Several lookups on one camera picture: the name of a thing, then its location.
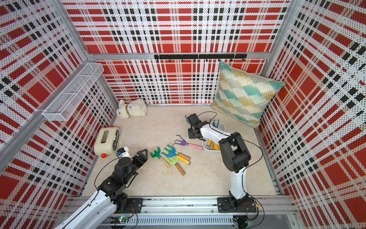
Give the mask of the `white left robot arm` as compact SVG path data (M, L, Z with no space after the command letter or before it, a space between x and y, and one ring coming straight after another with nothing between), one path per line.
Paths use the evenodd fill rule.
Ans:
M118 151L121 152L120 157L112 160L116 162L113 173L96 187L94 194L60 223L57 229L96 229L116 212L119 204L127 204L127 194L124 190L137 175L137 170L147 162L148 150L140 150L133 157L129 155L127 148Z

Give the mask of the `dark green rake wooden handle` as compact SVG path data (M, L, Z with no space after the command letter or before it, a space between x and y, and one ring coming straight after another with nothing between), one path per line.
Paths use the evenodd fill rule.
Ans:
M170 168L171 165L160 155L161 150L158 147L153 153L150 153L152 158L158 158L167 168Z

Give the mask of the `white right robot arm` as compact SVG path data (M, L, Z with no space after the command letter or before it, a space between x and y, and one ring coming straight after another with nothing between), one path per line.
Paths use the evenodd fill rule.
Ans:
M190 139L212 140L220 147L222 160L231 172L231 187L229 203L238 210L250 202L246 191L246 169L249 167L251 154L238 132L229 133L212 125L209 121L201 121L197 114L186 117L190 125L188 136Z

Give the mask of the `purple rake pink handle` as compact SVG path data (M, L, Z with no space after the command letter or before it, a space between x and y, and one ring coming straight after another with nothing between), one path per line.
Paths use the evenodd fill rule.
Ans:
M173 145L180 145L180 146L189 146L198 150L203 150L203 147L197 144L191 144L188 143L186 140L184 140L180 135L177 135L180 139L176 139L173 143Z

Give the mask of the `light green fork wooden handle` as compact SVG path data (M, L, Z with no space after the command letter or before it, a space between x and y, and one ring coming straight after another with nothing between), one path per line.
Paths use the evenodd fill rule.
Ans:
M164 156L164 158L168 162L169 165L171 165L171 166L174 165L178 169L178 171L180 172L180 174L182 176L184 176L186 174L186 172L183 170L183 168L179 165L178 162L180 160L177 157L175 157L175 156L173 156L173 157Z

